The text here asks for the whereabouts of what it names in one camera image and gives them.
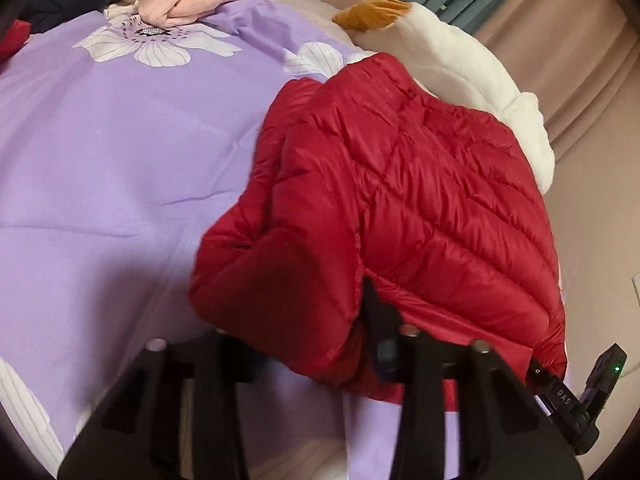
pillow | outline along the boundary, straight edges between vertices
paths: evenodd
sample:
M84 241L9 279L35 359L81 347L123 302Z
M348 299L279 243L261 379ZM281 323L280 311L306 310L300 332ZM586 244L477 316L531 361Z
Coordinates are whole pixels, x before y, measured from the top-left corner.
M331 38L340 41L350 47L354 44L351 42L349 35L340 25L332 22L332 16L338 12L334 6L326 4L321 0L274 0L280 4L289 6L302 14L310 22L324 30Z
M374 19L375 13L384 19ZM443 101L489 112L510 127L538 189L549 190L556 159L538 98L520 92L502 63L476 38L441 22L422 5L397 0L364 0L336 14L334 22L350 30L357 46L397 57ZM367 23L370 29L363 30Z

black device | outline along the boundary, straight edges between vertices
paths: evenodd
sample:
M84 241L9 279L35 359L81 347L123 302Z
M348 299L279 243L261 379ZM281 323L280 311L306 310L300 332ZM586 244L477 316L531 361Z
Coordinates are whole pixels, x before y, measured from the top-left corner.
M404 324L370 280L363 287L362 320L374 368L381 380L406 385L390 480L444 478L443 380L457 386L461 480L583 478L574 451L591 441L589 432L615 385L607 367L624 364L620 348L598 360L582 400L573 405L581 411L556 408L556 417L549 417L485 341L439 341ZM179 480L180 394L184 379L193 378L194 480L248 480L235 384L250 382L259 362L255 351L216 331L173 346L150 341L91 416L58 479ZM543 393L562 397L558 378L544 368L530 371L539 379L547 373ZM572 417L583 411L588 423L575 423Z
M550 412L551 421L576 455L587 453L600 436L596 419L618 382L625 362L622 348L612 345L596 361L584 392L577 399L559 378L547 372L536 360L531 361L527 377L540 388L539 396Z

flower petal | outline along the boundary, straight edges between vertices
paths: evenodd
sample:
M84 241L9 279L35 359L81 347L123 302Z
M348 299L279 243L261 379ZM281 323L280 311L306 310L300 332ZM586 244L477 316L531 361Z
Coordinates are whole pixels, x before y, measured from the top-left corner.
M100 28L93 34L76 43L74 47L81 46L86 49L94 61L108 61L116 57L125 56L137 49L137 45L127 41L108 28Z
M284 70L290 74L319 73L331 77L344 66L342 54L328 43L311 41L300 47L298 54L284 51Z
M234 53L242 50L239 46L215 40L211 36L200 31L190 32L184 38L175 38L171 41L172 43L184 48L201 48L224 57L232 56Z
M347 64L357 63L359 61L362 61L363 59L367 59L367 57L373 56L374 54L376 53L370 50L356 50L349 56Z
M77 48L79 46L86 46L88 44L91 44L94 40L94 38L96 38L97 36L100 36L100 34L104 31L107 30L109 27L107 25L103 25L102 27L98 28L97 30L94 30L91 34L89 34L86 38L84 38L84 40L80 40L78 41L73 48Z
M140 63L149 66L180 66L191 60L191 55L167 41L149 41L134 56Z
M228 38L231 34L227 34L226 32L222 32L221 30L217 30L216 28L211 27L210 25L205 25L204 23L191 23L190 25L182 25L181 28L183 30L188 30L189 32L204 32L209 36L214 38Z

red puffer jacket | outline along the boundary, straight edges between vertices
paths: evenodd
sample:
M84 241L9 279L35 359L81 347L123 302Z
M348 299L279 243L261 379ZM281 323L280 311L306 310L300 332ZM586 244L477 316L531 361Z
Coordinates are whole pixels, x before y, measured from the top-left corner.
M282 88L246 191L202 240L191 300L295 372L399 402L367 359L364 274L405 322L483 338L521 378L532 354L564 375L554 241L513 133L387 54Z

bed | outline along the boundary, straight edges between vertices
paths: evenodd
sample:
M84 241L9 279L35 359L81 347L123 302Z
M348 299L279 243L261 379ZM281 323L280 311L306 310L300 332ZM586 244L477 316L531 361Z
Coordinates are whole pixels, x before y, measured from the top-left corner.
M0 243L12 256L0 261L0 304L12 305L0 309L0 418L40 473L55 477L146 341L208 329L185 295L194 253L244 189L273 97L291 78L324 81L367 55L336 12L319 0L243 0L141 35L133 11L113 7L33 38L12 60L23 70L0 77L12 131L0 137ZM46 103L38 113L36 103ZM388 476L396 405L276 362L239 402L252 478ZM447 439L453 478L453 412Z

